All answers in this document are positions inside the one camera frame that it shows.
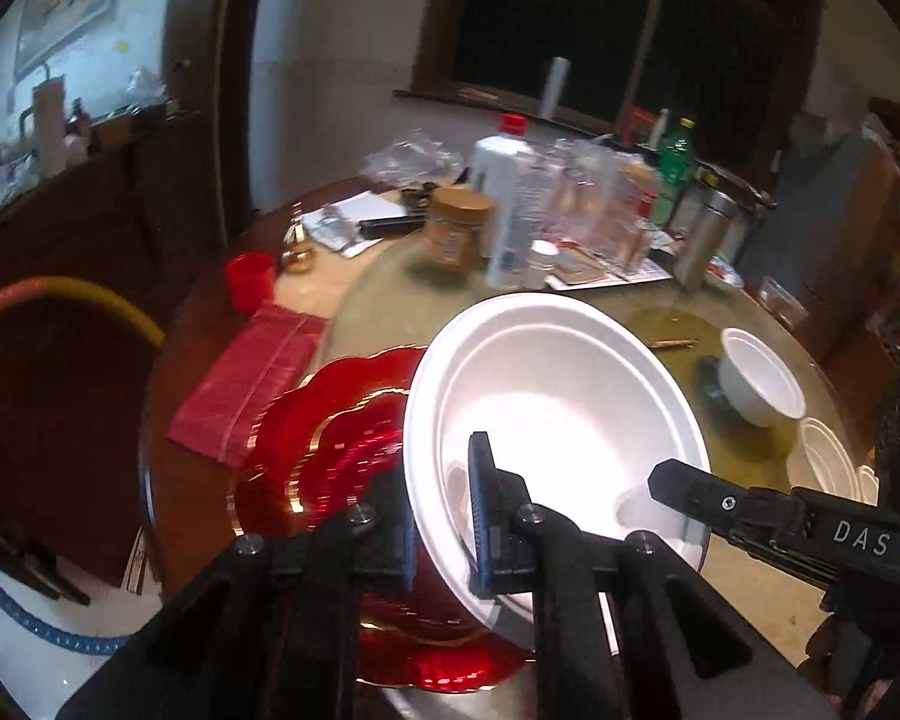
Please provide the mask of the beige plastic bowl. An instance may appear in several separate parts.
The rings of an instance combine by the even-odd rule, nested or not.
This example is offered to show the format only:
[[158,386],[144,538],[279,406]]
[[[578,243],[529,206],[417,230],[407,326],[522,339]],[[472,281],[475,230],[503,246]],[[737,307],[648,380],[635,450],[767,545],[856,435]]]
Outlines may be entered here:
[[859,478],[860,499],[865,504],[877,507],[880,504],[880,480],[875,470],[870,465],[860,465],[857,468]]
[[785,462],[792,488],[816,489],[821,493],[862,502],[857,468],[842,442],[824,422],[803,418]]

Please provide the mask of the white foam bowl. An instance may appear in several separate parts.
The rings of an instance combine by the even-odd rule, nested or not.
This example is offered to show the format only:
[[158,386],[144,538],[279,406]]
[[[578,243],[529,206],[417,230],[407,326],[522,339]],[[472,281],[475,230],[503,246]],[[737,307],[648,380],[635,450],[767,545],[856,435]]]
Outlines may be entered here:
[[741,328],[724,328],[720,344],[718,385],[741,418],[752,426],[772,427],[805,417],[802,387],[767,344]]
[[707,470],[706,444],[665,366],[621,323],[578,299],[510,293],[464,309],[427,346],[409,388],[403,470],[418,535],[476,621],[533,645],[530,595],[484,600],[470,587],[475,528],[468,440],[486,433],[497,468],[584,532],[656,533],[701,567],[709,532],[650,497],[676,458]]

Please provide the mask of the red scalloped plate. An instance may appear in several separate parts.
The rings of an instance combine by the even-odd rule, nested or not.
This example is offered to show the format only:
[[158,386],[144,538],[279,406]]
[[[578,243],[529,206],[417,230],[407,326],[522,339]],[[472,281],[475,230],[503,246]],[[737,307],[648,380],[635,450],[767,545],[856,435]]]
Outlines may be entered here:
[[[370,481],[401,466],[403,416],[420,346],[329,362],[279,397],[229,496],[237,535],[312,532],[364,499]],[[458,694],[491,689],[532,656],[489,632],[445,587],[424,548],[409,592],[361,601],[359,681]]]

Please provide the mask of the gold glitter turntable mat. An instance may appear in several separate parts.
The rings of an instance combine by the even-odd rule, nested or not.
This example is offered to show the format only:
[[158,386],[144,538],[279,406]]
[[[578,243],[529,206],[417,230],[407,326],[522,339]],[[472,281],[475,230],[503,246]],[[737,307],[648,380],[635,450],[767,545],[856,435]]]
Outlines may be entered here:
[[701,426],[712,471],[731,481],[775,486],[785,459],[797,440],[797,424],[777,422],[758,427],[731,406],[718,383],[718,361],[724,357],[720,330],[686,310],[640,309],[624,322],[645,344],[689,340],[688,348],[660,349],[658,357],[678,382]]

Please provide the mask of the red cloth napkin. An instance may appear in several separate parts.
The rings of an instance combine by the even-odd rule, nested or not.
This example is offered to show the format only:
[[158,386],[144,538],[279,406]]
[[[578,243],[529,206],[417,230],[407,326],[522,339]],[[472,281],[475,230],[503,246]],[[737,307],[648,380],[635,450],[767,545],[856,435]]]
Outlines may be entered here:
[[240,468],[258,422],[276,398],[299,383],[325,328],[323,317],[261,305],[176,410],[167,439]]

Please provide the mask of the red plastic cup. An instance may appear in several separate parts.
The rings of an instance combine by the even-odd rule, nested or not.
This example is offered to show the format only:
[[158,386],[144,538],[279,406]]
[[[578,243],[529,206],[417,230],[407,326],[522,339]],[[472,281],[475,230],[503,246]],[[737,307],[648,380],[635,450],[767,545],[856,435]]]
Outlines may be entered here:
[[245,252],[224,265],[230,305],[242,314],[253,314],[274,298],[276,265],[271,255]]

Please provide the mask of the white paper sheet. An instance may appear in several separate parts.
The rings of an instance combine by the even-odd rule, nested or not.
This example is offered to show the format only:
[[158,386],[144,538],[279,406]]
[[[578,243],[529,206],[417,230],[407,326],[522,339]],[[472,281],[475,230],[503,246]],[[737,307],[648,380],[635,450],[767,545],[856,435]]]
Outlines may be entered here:
[[649,259],[645,259],[634,271],[622,271],[578,245],[563,242],[557,246],[556,263],[544,282],[553,291],[569,293],[580,289],[617,288],[670,280],[670,273]]

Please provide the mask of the small white pill bottle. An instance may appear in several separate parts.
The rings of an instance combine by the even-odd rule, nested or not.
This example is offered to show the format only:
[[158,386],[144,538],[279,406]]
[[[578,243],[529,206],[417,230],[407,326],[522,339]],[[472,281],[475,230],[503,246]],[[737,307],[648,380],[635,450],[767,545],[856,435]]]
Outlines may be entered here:
[[539,291],[546,286],[546,280],[553,273],[559,259],[559,247],[549,241],[536,239],[528,250],[526,257],[525,277],[523,288]]

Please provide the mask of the grey refrigerator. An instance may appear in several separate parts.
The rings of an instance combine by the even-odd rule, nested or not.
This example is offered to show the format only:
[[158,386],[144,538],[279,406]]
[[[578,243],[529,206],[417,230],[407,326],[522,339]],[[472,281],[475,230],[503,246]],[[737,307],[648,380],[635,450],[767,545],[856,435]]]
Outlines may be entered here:
[[746,246],[740,271],[756,288],[777,281],[806,310],[795,335],[813,358],[831,355],[865,314],[893,254],[900,174],[879,128],[787,154],[777,208]]

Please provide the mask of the steel thermos flask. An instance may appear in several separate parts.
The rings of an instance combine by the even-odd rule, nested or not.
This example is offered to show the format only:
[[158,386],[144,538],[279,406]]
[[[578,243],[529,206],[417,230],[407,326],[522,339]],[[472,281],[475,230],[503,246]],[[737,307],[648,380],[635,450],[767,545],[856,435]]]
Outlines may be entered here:
[[736,211],[735,200],[717,188],[711,188],[702,200],[674,266],[676,281],[688,293],[701,289],[707,265],[724,242]]

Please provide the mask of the liquor bottle in bag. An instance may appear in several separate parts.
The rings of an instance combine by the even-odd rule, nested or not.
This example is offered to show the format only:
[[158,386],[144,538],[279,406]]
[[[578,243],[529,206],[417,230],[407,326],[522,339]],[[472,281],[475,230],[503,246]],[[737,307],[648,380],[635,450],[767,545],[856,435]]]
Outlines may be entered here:
[[649,250],[658,195],[660,176],[642,154],[608,154],[593,179],[592,221],[583,245],[619,275],[632,275]]

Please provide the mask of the brown lidded jar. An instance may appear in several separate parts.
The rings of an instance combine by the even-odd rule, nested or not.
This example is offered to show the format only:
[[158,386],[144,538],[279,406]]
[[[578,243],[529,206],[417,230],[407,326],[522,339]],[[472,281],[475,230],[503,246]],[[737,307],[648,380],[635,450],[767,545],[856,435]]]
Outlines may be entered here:
[[424,223],[430,260],[450,270],[473,270],[482,259],[482,228],[493,210],[493,200],[471,188],[453,185],[432,190]]

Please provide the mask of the clear glass mug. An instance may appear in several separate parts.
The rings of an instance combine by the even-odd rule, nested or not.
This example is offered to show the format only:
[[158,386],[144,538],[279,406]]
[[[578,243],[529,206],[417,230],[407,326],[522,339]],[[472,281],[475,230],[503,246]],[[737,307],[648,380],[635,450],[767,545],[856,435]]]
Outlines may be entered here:
[[595,140],[557,138],[544,156],[556,170],[556,183],[544,211],[541,237],[582,244],[603,205],[610,152]]

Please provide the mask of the green plastic bottle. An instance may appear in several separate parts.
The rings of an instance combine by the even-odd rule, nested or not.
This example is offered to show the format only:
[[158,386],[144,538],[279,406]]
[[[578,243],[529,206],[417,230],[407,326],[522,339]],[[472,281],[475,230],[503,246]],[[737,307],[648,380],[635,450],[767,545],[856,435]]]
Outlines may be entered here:
[[685,185],[686,177],[694,164],[694,127],[696,122],[692,119],[679,117],[678,122],[658,142],[656,172],[660,184],[650,213],[650,222],[660,229],[670,221],[679,190]]

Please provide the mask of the white bottle red cap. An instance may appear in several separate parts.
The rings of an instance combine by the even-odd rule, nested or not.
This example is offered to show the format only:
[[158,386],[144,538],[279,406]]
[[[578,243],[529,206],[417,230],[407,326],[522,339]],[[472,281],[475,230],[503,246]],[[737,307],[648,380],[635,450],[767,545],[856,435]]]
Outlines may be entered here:
[[473,145],[468,172],[468,187],[491,200],[491,211],[482,223],[479,253],[487,262],[486,281],[491,288],[507,289],[507,277],[501,277],[494,266],[497,230],[509,213],[515,184],[520,172],[520,156],[532,154],[526,141],[526,119],[523,115],[502,114],[499,132],[481,138]]

